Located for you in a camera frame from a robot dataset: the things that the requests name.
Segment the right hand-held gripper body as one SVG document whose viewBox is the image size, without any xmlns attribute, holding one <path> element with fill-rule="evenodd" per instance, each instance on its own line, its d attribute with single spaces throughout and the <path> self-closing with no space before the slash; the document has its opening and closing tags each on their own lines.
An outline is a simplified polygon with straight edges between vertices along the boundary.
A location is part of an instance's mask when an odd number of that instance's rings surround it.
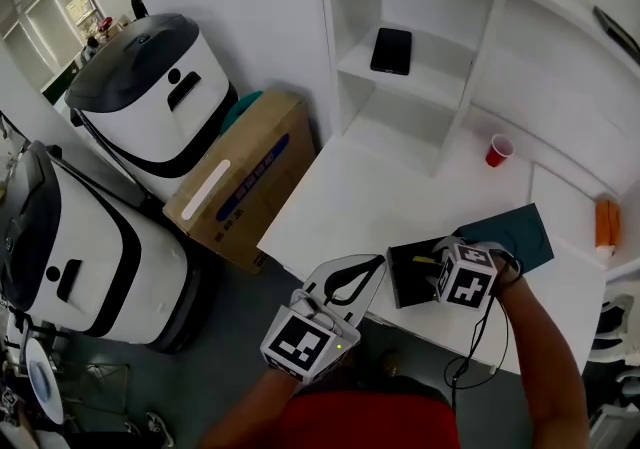
<svg viewBox="0 0 640 449">
<path fill-rule="evenodd" d="M 448 259 L 436 282 L 436 300 L 443 305 L 479 311 L 489 301 L 497 268 L 483 246 L 457 245 L 459 259 Z"/>
</svg>

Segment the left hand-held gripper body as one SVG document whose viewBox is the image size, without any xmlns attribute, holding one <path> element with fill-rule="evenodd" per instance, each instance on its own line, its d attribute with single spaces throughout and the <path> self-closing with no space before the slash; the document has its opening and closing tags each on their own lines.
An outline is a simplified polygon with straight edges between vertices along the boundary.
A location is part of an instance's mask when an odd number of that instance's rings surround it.
<svg viewBox="0 0 640 449">
<path fill-rule="evenodd" d="M 387 272 L 387 263 L 374 273 L 355 301 L 346 301 L 363 276 L 326 301 L 324 283 L 335 271 L 380 254 L 357 254 L 319 265 L 287 305 L 279 308 L 260 346 L 267 364 L 306 385 L 341 360 L 361 339 L 359 325 Z"/>
</svg>

